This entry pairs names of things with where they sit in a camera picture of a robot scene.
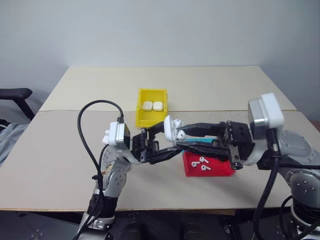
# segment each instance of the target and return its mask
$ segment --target wire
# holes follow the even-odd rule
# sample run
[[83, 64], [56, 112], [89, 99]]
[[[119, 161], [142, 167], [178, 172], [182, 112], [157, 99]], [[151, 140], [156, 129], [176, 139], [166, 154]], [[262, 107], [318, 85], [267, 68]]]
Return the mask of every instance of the wire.
[[320, 169], [320, 165], [300, 165], [294, 163], [280, 163], [280, 168], [295, 168], [295, 169]]
[[315, 221], [312, 225], [308, 226], [306, 229], [304, 229], [303, 232], [301, 232], [299, 235], [289, 239], [289, 240], [301, 240], [308, 234], [310, 234], [313, 230], [316, 229], [316, 227], [320, 226], [320, 219], [318, 221]]
[[265, 204], [267, 202], [267, 199], [270, 195], [271, 189], [274, 186], [274, 183], [278, 174], [278, 170], [279, 170], [280, 156], [281, 156], [281, 153], [279, 151], [280, 148], [279, 148], [279, 143], [277, 138], [277, 130], [275, 128], [268, 129], [266, 133], [266, 139], [267, 139], [268, 148], [271, 152], [270, 157], [273, 160], [273, 167], [270, 172], [270, 176], [266, 183], [266, 186], [263, 190], [262, 196], [259, 200], [258, 206], [256, 207], [256, 210], [253, 215], [253, 231], [255, 232], [255, 235], [259, 240], [264, 240], [264, 238], [261, 236], [260, 229], [259, 229], [260, 218], [264, 210]]
[[109, 146], [109, 144], [105, 145], [101, 150], [100, 157], [99, 157], [99, 164], [98, 164], [99, 169], [101, 169], [102, 157], [104, 156], [104, 152], [108, 146]]
[[268, 182], [263, 190], [262, 196], [260, 198], [258, 206], [254, 212], [254, 215], [253, 215], [253, 230], [254, 230], [257, 238], [260, 240], [264, 240], [264, 238], [261, 236], [260, 230], [259, 230], [260, 218], [261, 218], [262, 212], [264, 210], [266, 201], [269, 197], [269, 194], [271, 192], [272, 187], [274, 186], [274, 183], [275, 183], [275, 180], [277, 177], [277, 173], [278, 173], [278, 169], [279, 169], [279, 160], [280, 159], [278, 157], [275, 157], [273, 160], [274, 164], [273, 164], [273, 168], [271, 170]]
[[99, 215], [101, 214], [102, 209], [98, 212], [98, 214], [92, 218], [92, 220], [90, 222], [87, 223], [86, 227], [88, 228], [95, 220], [97, 220], [97, 218], [99, 217]]
[[314, 222], [312, 225], [310, 225], [309, 227], [307, 227], [304, 231], [302, 231], [299, 235], [289, 239], [289, 235], [285, 229], [285, 226], [284, 226], [284, 218], [283, 218], [283, 214], [284, 214], [284, 208], [287, 204], [287, 202], [289, 202], [290, 199], [292, 199], [293, 197], [292, 196], [288, 196], [284, 201], [283, 203], [281, 204], [281, 207], [280, 207], [280, 211], [279, 211], [279, 223], [280, 223], [280, 228], [281, 228], [281, 231], [285, 237], [285, 239], [287, 240], [301, 240], [302, 238], [304, 238], [305, 236], [307, 236], [308, 234], [310, 234], [314, 229], [316, 229], [317, 226], [320, 225], [320, 219], [316, 222]]
[[254, 240], [254, 239], [255, 239], [255, 236], [256, 236], [256, 233], [255, 233], [255, 232], [253, 232], [253, 233], [252, 233], [252, 237], [251, 237], [251, 239], [250, 239], [250, 240]]
[[106, 146], [103, 147], [101, 153], [100, 153], [100, 158], [99, 158], [99, 163], [97, 162], [95, 156], [93, 155], [92, 151], [90, 150], [87, 142], [86, 142], [86, 139], [84, 137], [84, 134], [83, 134], [83, 131], [82, 131], [82, 127], [81, 127], [81, 119], [82, 119], [82, 115], [84, 113], [84, 111], [94, 105], [94, 104], [97, 104], [97, 103], [106, 103], [106, 104], [111, 104], [113, 106], [115, 106], [119, 112], [120, 112], [120, 117], [117, 119], [118, 122], [120, 123], [123, 123], [124, 122], [124, 112], [122, 111], [121, 107], [118, 106], [116, 103], [114, 103], [113, 101], [109, 101], [109, 100], [95, 100], [95, 101], [92, 101], [92, 102], [89, 102], [87, 105], [85, 105], [79, 112], [78, 114], [78, 118], [77, 118], [77, 128], [78, 128], [78, 132], [79, 132], [79, 136], [80, 136], [80, 139], [83, 143], [83, 146], [85, 148], [85, 150], [87, 151], [87, 153], [89, 154], [95, 168], [96, 168], [96, 171], [97, 171], [97, 183], [98, 183], [98, 188], [99, 188], [99, 196], [97, 198], [97, 201], [91, 211], [91, 213], [89, 214], [89, 216], [87, 217], [87, 219], [84, 221], [84, 223], [82, 224], [82, 226], [80, 227], [79, 231], [77, 232], [77, 234], [73, 237], [72, 240], [77, 240], [81, 233], [84, 231], [85, 228], [88, 227], [88, 222], [90, 221], [91, 217], [93, 216], [94, 212], [96, 211], [99, 203], [100, 203], [100, 200], [103, 196], [103, 176], [102, 176], [102, 173], [101, 173], [101, 162], [102, 162], [102, 156], [103, 156], [103, 152], [105, 151]]
[[292, 195], [291, 196], [288, 196], [284, 201], [283, 203], [281, 204], [281, 207], [280, 207], [280, 210], [279, 210], [279, 224], [280, 224], [280, 228], [281, 228], [281, 231], [285, 237], [285, 239], [288, 239], [289, 238], [289, 235], [285, 229], [285, 226], [284, 226], [284, 209], [285, 209], [285, 206], [287, 204], [287, 202], [289, 202], [290, 199], [292, 199]]

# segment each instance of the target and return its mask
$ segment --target yellow bin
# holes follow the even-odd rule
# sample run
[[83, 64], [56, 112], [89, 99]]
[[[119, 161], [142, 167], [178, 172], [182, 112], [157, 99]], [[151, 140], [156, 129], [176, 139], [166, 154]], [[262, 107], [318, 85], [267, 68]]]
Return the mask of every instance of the yellow bin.
[[[142, 104], [145, 101], [163, 102], [162, 111], [144, 111]], [[167, 89], [139, 89], [138, 103], [135, 112], [135, 125], [137, 127], [148, 128], [165, 120], [168, 114]]]

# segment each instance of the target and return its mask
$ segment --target table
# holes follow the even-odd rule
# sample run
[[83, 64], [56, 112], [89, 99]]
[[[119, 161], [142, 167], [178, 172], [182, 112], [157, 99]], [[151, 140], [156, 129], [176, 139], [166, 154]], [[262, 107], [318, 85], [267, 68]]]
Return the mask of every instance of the table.
[[[246, 111], [171, 112], [186, 124], [232, 119], [245, 122]], [[1, 209], [83, 211], [88, 207], [94, 166], [77, 133], [78, 111], [39, 112], [0, 168]], [[83, 132], [98, 156], [101, 139], [117, 112], [88, 111]], [[320, 133], [300, 113], [285, 111], [285, 128], [306, 136], [320, 150]], [[124, 113], [131, 134], [134, 112]], [[169, 145], [159, 136], [160, 147]], [[269, 171], [245, 167], [232, 177], [185, 177], [181, 155], [156, 165], [133, 166], [118, 201], [118, 210], [254, 208]], [[290, 189], [279, 175], [266, 207], [279, 207]]]
[[[91, 101], [108, 99], [134, 112], [139, 89], [167, 89], [169, 111], [247, 110], [248, 100], [270, 92], [282, 110], [296, 110], [259, 66], [71, 66], [40, 111], [80, 110]], [[89, 110], [115, 109], [97, 104]]]

